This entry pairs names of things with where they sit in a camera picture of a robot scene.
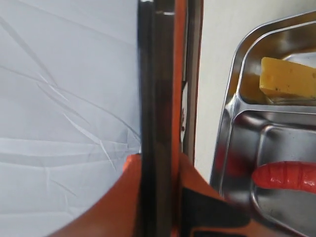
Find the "sliced cheese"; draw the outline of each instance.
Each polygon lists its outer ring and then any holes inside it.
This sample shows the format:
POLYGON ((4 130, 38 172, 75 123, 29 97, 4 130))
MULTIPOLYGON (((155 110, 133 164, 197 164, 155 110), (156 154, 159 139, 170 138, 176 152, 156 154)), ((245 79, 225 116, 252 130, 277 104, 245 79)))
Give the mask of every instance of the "sliced cheese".
POLYGON ((260 90, 271 100, 316 99, 316 69, 280 59, 261 61, 260 90))

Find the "white bed sheet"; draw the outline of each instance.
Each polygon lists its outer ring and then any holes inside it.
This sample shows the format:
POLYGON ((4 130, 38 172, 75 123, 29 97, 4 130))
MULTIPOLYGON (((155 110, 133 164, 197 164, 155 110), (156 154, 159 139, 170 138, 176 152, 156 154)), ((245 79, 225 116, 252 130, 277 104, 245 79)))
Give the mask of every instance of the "white bed sheet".
POLYGON ((91 207, 140 149, 137 0, 0 0, 0 236, 91 207))

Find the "metal compartment tray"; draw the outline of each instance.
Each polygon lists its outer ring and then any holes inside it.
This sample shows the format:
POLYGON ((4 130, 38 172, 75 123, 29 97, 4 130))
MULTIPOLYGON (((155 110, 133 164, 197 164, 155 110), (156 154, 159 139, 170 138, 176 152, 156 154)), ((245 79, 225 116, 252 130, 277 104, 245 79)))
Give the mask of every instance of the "metal compartment tray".
POLYGON ((268 105, 244 95, 256 83, 261 59, 316 67, 316 11, 277 20, 249 33, 235 52, 220 122, 211 185, 264 225, 316 236, 316 195, 263 190, 254 167, 283 160, 316 161, 316 107, 268 105))

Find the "tray compartment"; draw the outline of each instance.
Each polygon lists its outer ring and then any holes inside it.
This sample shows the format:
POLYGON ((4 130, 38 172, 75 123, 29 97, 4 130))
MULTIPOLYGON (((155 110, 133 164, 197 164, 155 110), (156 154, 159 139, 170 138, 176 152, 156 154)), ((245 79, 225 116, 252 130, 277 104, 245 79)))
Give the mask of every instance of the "tray compartment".
MULTIPOLYGON (((270 225, 278 223, 313 236, 316 195, 289 190, 263 190, 251 181, 258 165, 297 160, 316 161, 316 115, 245 111, 233 121, 221 193, 229 202, 270 225)), ((220 168, 219 158, 214 167, 220 168)))
POLYGON ((316 22, 286 27, 259 37, 246 53, 239 94, 249 104, 270 104, 259 89, 261 59, 272 57, 316 67, 316 22))

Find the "wrinkled white fabric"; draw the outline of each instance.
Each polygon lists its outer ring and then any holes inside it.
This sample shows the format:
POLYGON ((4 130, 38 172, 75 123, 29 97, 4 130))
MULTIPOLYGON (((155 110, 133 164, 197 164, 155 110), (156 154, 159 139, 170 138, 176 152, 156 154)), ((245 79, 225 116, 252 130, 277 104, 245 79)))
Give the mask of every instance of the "wrinkled white fabric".
POLYGON ((0 236, 91 207, 140 149, 137 0, 0 0, 0 236))

